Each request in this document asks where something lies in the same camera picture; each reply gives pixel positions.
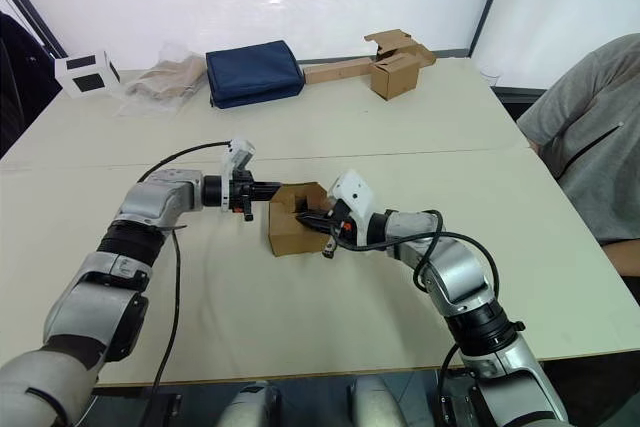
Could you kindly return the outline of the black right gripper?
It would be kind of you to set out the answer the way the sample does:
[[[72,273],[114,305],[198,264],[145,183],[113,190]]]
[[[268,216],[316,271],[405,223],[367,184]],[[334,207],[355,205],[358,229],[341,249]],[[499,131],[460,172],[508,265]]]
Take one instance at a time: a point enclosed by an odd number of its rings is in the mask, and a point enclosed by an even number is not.
[[[322,255],[327,259],[334,257],[341,244],[348,247],[359,245],[357,235],[366,232],[357,226],[355,211],[343,200],[338,200],[329,210],[310,209],[296,215],[296,220],[306,228],[329,235]]]

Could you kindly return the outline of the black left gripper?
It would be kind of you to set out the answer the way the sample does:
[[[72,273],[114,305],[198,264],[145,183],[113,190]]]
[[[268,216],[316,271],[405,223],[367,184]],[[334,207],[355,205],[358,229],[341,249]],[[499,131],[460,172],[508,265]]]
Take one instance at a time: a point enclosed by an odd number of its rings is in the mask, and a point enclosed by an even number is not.
[[[232,211],[243,215],[245,222],[254,219],[252,212],[253,185],[255,201],[270,201],[275,192],[282,186],[280,182],[258,182],[254,183],[253,175],[250,171],[234,171],[232,174]]]

